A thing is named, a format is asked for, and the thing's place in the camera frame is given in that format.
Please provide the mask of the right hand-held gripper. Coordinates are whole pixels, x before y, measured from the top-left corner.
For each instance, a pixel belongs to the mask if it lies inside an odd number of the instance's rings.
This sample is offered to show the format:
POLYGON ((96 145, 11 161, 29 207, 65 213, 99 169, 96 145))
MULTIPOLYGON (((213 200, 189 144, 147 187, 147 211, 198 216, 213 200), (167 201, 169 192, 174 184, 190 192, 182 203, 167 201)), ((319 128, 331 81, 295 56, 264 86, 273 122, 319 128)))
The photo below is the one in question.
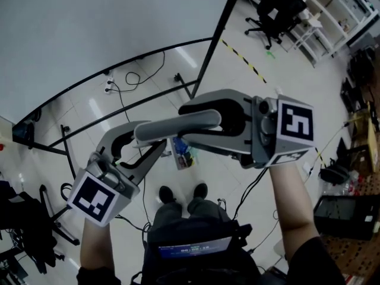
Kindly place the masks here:
POLYGON ((314 109, 286 96, 265 99, 232 89, 201 94, 183 104, 179 115, 204 110, 221 115, 222 131, 194 129, 179 137, 191 147, 238 155, 243 168, 293 163, 314 147, 314 109), (252 128, 246 128, 252 121, 252 128))

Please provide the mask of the yellow-black hazard floor tape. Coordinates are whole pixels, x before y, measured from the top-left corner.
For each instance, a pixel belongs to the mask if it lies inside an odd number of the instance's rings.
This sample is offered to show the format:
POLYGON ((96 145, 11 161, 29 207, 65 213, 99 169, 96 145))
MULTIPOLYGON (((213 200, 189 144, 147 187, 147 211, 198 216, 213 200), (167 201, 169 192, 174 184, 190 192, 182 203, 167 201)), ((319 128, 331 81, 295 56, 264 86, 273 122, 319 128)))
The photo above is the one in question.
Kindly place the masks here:
MULTIPOLYGON (((265 78, 258 72, 258 70, 244 57, 242 56, 238 51, 236 51, 233 47, 231 47, 225 40, 223 40, 222 38, 219 39, 219 42, 223 43, 229 50, 231 50, 236 56, 238 56, 245 64, 247 64, 248 67, 250 67, 251 70, 253 70, 253 72, 259 77, 260 80, 263 81, 264 84, 267 83, 267 81, 265 80, 265 78)), ((323 166, 326 166, 326 163, 324 162, 323 158, 322 158, 322 153, 323 153, 323 150, 322 151, 319 151, 316 147, 315 147, 315 151, 317 153, 317 157, 316 159, 320 159, 321 161, 321 164, 323 166)))

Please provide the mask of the person's shoe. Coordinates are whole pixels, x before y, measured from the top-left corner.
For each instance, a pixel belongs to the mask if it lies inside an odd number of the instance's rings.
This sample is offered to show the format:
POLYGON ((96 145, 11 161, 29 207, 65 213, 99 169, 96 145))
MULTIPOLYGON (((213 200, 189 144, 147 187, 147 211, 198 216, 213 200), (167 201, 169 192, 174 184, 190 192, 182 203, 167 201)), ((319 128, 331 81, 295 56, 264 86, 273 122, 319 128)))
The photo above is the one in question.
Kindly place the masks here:
POLYGON ((159 199, 163 204, 176 202, 172 190, 168 186, 161 186, 159 189, 159 199))
POLYGON ((205 183, 199 183, 193 193, 193 198, 206 199, 208 195, 208 186, 205 183))

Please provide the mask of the white box with red button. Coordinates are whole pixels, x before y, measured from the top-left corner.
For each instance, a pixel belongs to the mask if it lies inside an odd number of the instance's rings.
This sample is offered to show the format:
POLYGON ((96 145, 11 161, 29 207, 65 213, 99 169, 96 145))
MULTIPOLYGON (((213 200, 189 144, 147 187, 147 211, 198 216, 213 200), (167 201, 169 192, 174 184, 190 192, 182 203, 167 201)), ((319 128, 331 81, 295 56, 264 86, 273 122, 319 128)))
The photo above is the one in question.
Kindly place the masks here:
POLYGON ((13 146, 12 123, 0 116, 0 152, 13 146))

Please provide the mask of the person's dark shirt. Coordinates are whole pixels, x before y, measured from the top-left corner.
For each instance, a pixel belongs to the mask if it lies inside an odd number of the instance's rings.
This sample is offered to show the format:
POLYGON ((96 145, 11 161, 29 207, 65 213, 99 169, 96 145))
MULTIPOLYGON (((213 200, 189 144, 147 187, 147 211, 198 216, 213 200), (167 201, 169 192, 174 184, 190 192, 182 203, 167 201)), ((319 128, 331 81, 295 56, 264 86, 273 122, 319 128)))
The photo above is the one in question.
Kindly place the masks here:
MULTIPOLYGON (((271 285, 243 249, 214 254, 203 267, 164 261, 145 249, 141 285, 271 285)), ((285 285, 345 285, 344 278, 319 237, 306 241, 292 256, 285 285)))

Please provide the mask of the small white folding table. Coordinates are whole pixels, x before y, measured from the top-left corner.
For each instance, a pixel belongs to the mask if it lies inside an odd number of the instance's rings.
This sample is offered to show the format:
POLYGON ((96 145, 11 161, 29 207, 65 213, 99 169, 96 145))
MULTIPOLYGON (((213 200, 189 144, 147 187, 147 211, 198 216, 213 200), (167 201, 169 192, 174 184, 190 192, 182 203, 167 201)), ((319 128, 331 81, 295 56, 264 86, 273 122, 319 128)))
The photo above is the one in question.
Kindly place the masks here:
POLYGON ((303 48, 310 55, 318 51, 318 46, 321 44, 321 28, 322 24, 319 21, 319 14, 305 15, 304 17, 297 17, 295 19, 296 25, 289 31, 290 35, 294 38, 294 42, 289 46, 286 51, 292 49, 303 48))

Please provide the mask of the person's left shoe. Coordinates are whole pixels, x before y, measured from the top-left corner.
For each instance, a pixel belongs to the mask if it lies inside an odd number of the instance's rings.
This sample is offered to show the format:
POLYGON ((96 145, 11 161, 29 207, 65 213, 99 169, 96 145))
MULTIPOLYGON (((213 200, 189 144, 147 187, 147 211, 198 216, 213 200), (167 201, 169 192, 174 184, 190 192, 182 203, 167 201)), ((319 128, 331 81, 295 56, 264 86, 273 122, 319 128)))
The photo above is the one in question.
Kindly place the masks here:
POLYGON ((168 186, 161 186, 159 189, 159 199, 163 204, 176 202, 172 190, 168 186))

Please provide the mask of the black glass-front cabinet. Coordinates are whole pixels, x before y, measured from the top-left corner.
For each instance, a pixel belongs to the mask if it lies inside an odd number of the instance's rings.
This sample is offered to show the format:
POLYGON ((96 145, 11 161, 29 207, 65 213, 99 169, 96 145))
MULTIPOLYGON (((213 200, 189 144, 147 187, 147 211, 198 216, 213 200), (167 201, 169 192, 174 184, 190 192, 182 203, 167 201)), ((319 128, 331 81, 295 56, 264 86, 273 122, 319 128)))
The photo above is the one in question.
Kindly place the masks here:
POLYGON ((371 240, 380 214, 380 195, 321 196, 313 209, 320 235, 371 240))

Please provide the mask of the person's right forearm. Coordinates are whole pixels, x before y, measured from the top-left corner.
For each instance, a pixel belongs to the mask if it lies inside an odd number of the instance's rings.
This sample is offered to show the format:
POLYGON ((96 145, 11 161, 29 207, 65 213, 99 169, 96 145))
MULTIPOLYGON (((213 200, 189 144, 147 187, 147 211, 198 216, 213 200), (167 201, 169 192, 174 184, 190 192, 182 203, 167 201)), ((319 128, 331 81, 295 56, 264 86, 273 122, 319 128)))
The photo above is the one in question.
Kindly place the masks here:
POLYGON ((290 262, 308 240, 319 236, 311 198, 294 163, 269 168, 284 251, 290 262))

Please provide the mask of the person's right shoe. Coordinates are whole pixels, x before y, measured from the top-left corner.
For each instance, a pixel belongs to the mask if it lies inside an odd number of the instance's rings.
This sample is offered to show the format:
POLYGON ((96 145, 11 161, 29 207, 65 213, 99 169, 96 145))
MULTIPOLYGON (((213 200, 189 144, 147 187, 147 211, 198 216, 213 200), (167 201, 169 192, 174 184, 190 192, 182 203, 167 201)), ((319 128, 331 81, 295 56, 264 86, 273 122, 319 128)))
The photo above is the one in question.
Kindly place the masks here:
POLYGON ((208 195, 208 186, 205 183, 199 183, 193 193, 193 198, 206 199, 208 195))

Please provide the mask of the white metal shelving unit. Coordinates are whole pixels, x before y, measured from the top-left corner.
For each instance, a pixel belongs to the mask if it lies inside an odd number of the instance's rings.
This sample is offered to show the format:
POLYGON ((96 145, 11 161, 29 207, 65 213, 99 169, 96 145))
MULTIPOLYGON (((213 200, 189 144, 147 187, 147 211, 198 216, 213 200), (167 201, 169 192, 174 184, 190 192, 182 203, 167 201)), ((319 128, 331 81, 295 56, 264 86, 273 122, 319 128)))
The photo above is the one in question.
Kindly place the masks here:
POLYGON ((302 52, 316 65, 333 57, 349 41, 364 32, 380 16, 380 7, 375 7, 370 0, 304 0, 307 8, 298 17, 319 14, 321 44, 318 51, 310 55, 302 52))

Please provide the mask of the pile of clear plastic bottles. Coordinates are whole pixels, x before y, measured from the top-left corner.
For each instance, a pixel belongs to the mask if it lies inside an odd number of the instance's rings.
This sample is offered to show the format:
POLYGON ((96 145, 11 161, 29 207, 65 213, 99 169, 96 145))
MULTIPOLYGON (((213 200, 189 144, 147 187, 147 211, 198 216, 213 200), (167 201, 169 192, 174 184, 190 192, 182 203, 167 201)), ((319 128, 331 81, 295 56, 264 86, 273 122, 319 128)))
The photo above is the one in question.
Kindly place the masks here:
POLYGON ((361 196, 364 195, 367 184, 371 180, 371 175, 363 176, 356 170, 349 172, 348 180, 343 184, 342 195, 361 196))

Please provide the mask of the yellow wooden table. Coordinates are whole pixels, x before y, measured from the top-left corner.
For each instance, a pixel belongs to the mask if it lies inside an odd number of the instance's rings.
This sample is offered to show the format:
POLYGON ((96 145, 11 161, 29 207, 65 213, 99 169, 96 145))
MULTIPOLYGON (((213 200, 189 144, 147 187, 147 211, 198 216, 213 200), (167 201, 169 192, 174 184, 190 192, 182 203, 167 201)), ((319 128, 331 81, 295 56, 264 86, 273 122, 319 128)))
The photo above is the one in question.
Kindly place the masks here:
POLYGON ((380 169, 378 132, 374 120, 377 121, 376 109, 373 102, 367 101, 366 107, 355 112, 347 122, 352 128, 351 146, 347 154, 351 156, 352 163, 366 163, 371 173, 377 173, 380 169))

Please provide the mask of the black backpack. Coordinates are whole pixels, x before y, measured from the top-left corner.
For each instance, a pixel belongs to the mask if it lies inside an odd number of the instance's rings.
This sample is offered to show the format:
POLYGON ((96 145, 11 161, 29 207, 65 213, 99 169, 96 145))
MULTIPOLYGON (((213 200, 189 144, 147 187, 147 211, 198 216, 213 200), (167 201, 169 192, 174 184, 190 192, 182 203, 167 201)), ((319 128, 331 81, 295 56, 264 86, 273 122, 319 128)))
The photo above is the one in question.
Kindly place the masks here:
POLYGON ((330 159, 330 165, 319 171, 321 180, 333 185, 341 185, 348 181, 349 170, 338 163, 338 161, 330 159))

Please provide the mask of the chest-mounted screen unit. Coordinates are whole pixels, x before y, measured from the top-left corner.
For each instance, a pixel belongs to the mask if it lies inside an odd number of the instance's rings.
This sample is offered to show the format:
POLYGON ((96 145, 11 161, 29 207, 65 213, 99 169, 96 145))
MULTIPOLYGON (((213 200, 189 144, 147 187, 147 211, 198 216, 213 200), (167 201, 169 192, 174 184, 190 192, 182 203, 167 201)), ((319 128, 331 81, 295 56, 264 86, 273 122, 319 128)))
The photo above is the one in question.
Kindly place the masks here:
POLYGON ((189 258, 224 252, 228 249, 232 237, 224 237, 205 242, 184 245, 159 246, 158 253, 163 259, 189 258))

